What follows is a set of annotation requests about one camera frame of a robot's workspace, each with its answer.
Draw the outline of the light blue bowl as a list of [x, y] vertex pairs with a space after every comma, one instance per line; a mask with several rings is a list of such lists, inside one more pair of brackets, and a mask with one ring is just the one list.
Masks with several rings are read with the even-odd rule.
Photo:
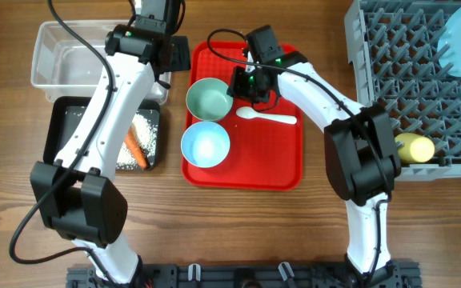
[[196, 122], [186, 129], [181, 140], [182, 156], [198, 168], [219, 165], [230, 148], [229, 134], [216, 122]]

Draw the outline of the yellow cup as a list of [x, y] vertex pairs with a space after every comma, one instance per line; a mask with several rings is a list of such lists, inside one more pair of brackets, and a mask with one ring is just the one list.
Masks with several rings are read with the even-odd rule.
[[435, 144], [429, 138], [413, 133], [402, 133], [395, 137], [399, 158], [402, 162], [424, 163], [435, 154]]

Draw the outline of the white plastic spoon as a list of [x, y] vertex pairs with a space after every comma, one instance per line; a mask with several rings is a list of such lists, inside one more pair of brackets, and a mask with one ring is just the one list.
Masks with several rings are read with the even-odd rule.
[[297, 123], [297, 118], [294, 116], [289, 115], [281, 115], [281, 114], [265, 114], [260, 113], [249, 106], [242, 106], [236, 110], [236, 114], [240, 118], [244, 119], [253, 119], [253, 118], [261, 118], [266, 119], [274, 122], [281, 122], [289, 125], [294, 125]]

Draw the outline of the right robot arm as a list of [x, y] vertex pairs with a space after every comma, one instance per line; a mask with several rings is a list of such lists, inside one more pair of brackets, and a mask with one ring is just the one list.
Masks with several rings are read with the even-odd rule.
[[230, 96], [254, 105], [275, 92], [323, 132], [327, 179], [347, 209], [350, 284], [383, 284], [394, 269], [387, 247], [387, 208], [401, 172], [387, 112], [340, 93], [298, 51], [262, 56], [246, 49], [243, 55]]

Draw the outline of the green bowl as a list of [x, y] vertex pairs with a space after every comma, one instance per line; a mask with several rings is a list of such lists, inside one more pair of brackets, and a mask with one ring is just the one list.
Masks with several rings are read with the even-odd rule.
[[217, 122], [231, 111], [234, 99], [228, 85], [217, 78], [203, 78], [192, 84], [186, 94], [186, 107], [201, 121]]

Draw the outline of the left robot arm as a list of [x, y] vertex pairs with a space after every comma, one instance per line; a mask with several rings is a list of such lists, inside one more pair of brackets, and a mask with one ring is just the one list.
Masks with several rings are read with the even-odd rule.
[[74, 133], [30, 175], [44, 225], [87, 254], [94, 280], [112, 287], [144, 287], [142, 259], [122, 228], [127, 202], [114, 185], [118, 154], [146, 95], [166, 72], [190, 69], [187, 40], [178, 35], [183, 1], [143, 2], [130, 21], [106, 36], [98, 54], [103, 71]]

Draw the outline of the orange carrot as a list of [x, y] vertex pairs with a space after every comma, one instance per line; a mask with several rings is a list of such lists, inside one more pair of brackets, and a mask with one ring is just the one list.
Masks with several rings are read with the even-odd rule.
[[124, 139], [124, 143], [126, 144], [126, 147], [134, 157], [135, 161], [137, 162], [138, 166], [142, 170], [146, 170], [149, 168], [149, 163], [146, 160], [146, 157], [144, 156], [142, 152], [142, 148], [138, 143], [138, 139], [136, 138], [133, 129], [130, 127], [127, 135]]

